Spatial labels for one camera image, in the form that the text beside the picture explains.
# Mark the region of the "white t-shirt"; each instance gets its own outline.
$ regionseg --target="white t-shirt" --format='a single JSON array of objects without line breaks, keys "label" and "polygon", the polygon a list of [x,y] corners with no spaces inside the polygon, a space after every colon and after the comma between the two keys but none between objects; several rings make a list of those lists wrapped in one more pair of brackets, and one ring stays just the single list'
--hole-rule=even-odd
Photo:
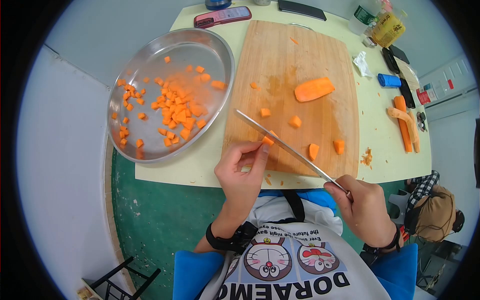
[{"label": "white t-shirt", "polygon": [[268,220],[293,217],[291,210],[284,214],[286,199],[258,198],[247,218],[258,227],[257,234],[242,255],[227,253],[223,268],[200,299],[390,299],[370,268],[339,236],[340,219],[332,210],[302,201],[304,223],[274,224]]}]

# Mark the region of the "right hand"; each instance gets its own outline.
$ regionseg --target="right hand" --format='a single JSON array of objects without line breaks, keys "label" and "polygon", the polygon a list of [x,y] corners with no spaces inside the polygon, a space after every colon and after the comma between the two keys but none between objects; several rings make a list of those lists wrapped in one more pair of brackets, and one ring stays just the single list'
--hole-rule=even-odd
[{"label": "right hand", "polygon": [[350,175],[344,175],[336,181],[351,192],[353,202],[332,182],[326,182],[324,188],[337,203],[348,228],[371,247],[388,246],[395,236],[396,226],[387,213],[382,187],[355,180]]}]

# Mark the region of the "black strap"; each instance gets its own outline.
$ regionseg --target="black strap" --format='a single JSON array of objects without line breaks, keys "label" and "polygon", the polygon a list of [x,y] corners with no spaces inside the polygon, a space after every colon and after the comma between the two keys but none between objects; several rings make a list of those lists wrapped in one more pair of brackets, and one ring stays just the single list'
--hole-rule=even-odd
[{"label": "black strap", "polygon": [[295,190],[282,190],[282,193],[290,205],[297,222],[303,222],[305,220],[305,209],[297,192]]}]

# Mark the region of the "black chair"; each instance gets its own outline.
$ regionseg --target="black chair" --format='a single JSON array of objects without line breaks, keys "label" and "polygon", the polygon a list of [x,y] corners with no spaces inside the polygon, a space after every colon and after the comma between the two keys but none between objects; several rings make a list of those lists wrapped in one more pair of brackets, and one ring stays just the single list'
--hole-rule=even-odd
[{"label": "black chair", "polygon": [[[108,272],[105,276],[103,276],[102,278],[100,278],[99,280],[95,281],[94,283],[92,283],[91,285],[89,285],[93,290],[95,290],[97,287],[99,287],[100,285],[102,285],[104,282],[107,282],[107,292],[105,294],[105,300],[108,300],[109,296],[111,295],[112,297],[118,299],[118,300],[125,300],[125,299],[131,299],[131,300],[135,300],[137,299],[138,297],[140,297],[140,295],[143,293],[143,291],[146,290],[146,288],[152,283],[152,281],[154,281],[155,277],[157,277],[158,274],[160,274],[160,272],[162,272],[162,270],[160,269],[156,269],[155,272],[153,272],[153,274],[148,277],[147,275],[144,275],[138,271],[135,271],[133,270],[132,268],[130,268],[128,266],[129,263],[131,263],[133,261],[133,256],[130,256],[126,261],[124,261],[122,264],[120,264],[118,267],[116,267],[115,269],[111,270],[110,272]],[[114,284],[113,282],[110,281],[110,277],[112,277],[113,275],[115,275],[118,271],[120,271],[121,269],[127,269],[129,270],[130,272],[132,273],[135,273],[137,274],[138,276],[140,276],[141,278],[144,278],[146,279],[145,283],[142,284],[142,286],[135,292],[135,294],[133,295],[130,295],[129,293],[127,293],[126,291],[124,291],[123,289],[121,289],[120,287],[118,287],[116,284]],[[120,298],[117,298],[114,294],[112,294],[110,292],[110,288],[114,288],[116,289],[120,294],[121,294],[121,297]]]}]

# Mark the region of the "water bottle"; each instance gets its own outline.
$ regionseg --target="water bottle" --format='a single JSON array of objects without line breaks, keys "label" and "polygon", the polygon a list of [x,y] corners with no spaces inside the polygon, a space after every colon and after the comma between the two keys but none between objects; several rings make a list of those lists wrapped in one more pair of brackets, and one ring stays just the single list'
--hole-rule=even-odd
[{"label": "water bottle", "polygon": [[375,19],[380,9],[382,9],[382,0],[361,0],[348,22],[348,28],[356,35],[361,35]]}]

